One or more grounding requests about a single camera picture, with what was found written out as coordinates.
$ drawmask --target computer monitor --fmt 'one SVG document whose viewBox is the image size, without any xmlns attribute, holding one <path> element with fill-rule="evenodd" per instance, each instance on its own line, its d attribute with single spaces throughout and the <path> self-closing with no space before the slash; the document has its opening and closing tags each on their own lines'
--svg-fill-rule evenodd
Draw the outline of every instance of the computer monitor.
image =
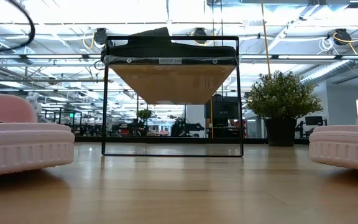
<svg viewBox="0 0 358 224">
<path fill-rule="evenodd" d="M 213 119 L 236 119 L 239 118 L 238 98 L 235 96 L 212 97 L 212 117 Z M 205 104 L 205 118 L 211 118 L 211 100 Z"/>
<path fill-rule="evenodd" d="M 305 117 L 306 125 L 323 125 L 323 117 L 322 116 L 307 116 Z"/>
</svg>

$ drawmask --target wooden tabletop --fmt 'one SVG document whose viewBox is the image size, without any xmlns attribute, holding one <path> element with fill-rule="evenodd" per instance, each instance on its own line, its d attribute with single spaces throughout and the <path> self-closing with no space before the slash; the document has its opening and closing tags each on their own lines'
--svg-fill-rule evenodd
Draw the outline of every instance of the wooden tabletop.
<svg viewBox="0 0 358 224">
<path fill-rule="evenodd" d="M 73 164 L 0 176 L 0 223 L 358 223 L 358 171 L 315 164 L 307 146 L 245 150 L 103 157 L 76 144 Z"/>
</svg>

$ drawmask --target label sticker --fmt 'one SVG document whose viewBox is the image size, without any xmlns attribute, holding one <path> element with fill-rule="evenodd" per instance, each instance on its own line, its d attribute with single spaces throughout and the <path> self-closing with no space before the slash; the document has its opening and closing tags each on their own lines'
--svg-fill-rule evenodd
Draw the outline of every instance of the label sticker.
<svg viewBox="0 0 358 224">
<path fill-rule="evenodd" d="M 181 58 L 160 58 L 159 63 L 164 65 L 181 65 Z"/>
</svg>

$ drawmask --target green leaves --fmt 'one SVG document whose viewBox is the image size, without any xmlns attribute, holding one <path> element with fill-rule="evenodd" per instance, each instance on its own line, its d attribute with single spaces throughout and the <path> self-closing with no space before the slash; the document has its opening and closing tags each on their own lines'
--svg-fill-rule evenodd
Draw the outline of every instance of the green leaves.
<svg viewBox="0 0 358 224">
<path fill-rule="evenodd" d="M 150 110 L 140 110 L 137 112 L 137 116 L 144 121 L 150 118 L 152 115 L 153 115 L 153 111 Z"/>
<path fill-rule="evenodd" d="M 301 118 L 322 111 L 320 99 L 312 95 L 316 85 L 304 85 L 300 77 L 276 71 L 271 77 L 260 75 L 252 85 L 247 99 L 248 108 L 261 118 Z"/>
</svg>

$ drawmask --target white textured base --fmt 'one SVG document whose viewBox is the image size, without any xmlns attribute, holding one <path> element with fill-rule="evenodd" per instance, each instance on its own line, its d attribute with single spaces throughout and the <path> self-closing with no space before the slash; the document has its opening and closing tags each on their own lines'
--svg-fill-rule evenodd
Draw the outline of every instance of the white textured base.
<svg viewBox="0 0 358 224">
<path fill-rule="evenodd" d="M 311 142 L 309 156 L 313 162 L 358 169 L 358 144 L 346 142 Z"/>
<path fill-rule="evenodd" d="M 0 175 L 70 164 L 73 150 L 71 142 L 0 146 Z"/>
</svg>

